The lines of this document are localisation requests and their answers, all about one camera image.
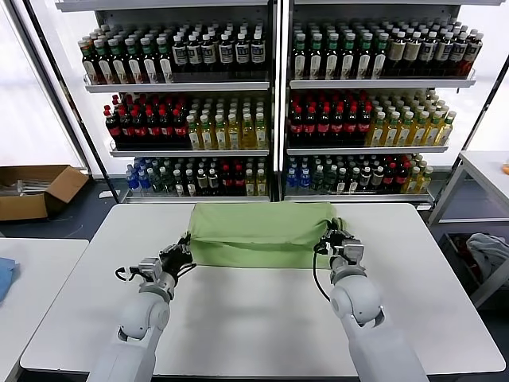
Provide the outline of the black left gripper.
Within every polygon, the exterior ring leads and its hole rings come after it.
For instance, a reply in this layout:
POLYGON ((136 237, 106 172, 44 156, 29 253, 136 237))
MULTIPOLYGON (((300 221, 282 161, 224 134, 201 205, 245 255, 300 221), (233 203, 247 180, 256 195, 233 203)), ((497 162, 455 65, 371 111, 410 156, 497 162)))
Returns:
POLYGON ((191 235, 181 237, 178 242, 159 252, 161 268, 172 276, 178 276, 181 272, 192 267, 194 264, 190 249, 191 235))

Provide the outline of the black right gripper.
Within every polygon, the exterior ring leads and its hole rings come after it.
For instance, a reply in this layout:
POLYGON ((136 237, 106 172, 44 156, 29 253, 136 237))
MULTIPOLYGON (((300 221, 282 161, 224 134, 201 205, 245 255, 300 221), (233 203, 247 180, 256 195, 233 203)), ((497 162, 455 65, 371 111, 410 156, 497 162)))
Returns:
POLYGON ((344 232, 344 222, 341 218, 333 218, 327 222, 326 232, 317 243, 318 255, 341 255, 344 252, 344 241, 346 235, 344 232))

